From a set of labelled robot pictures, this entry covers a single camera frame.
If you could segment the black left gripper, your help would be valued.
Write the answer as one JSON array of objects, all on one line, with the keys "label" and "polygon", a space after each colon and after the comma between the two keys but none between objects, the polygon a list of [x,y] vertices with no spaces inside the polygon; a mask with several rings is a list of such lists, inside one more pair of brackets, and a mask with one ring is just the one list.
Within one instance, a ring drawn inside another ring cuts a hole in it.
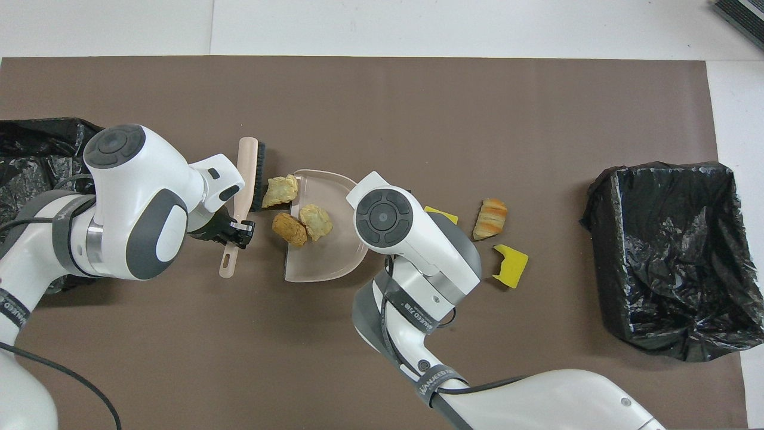
[{"label": "black left gripper", "polygon": [[[235,239],[235,219],[230,217],[226,206],[220,207],[200,228],[188,231],[188,236],[194,239],[214,242],[232,242]],[[246,248],[254,236],[255,223],[241,220],[238,223],[238,247]]]}]

